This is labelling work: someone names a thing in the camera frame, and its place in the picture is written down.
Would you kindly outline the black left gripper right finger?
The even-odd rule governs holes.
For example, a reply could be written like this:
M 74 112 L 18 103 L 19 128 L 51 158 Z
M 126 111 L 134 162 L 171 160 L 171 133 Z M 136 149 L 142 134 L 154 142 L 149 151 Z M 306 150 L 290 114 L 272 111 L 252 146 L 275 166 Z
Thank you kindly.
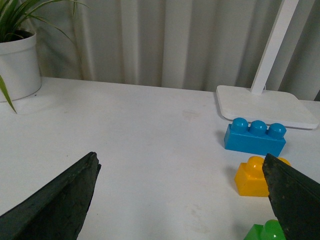
M 320 184 L 267 154 L 262 171 L 269 201 L 287 240 L 320 238 Z

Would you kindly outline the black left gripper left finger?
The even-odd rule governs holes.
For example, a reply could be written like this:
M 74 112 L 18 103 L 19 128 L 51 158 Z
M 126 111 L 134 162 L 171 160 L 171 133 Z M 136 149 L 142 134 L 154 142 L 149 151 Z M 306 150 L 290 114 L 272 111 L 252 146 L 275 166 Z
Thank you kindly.
M 101 165 L 90 152 L 0 217 L 2 240 L 75 240 L 84 225 Z

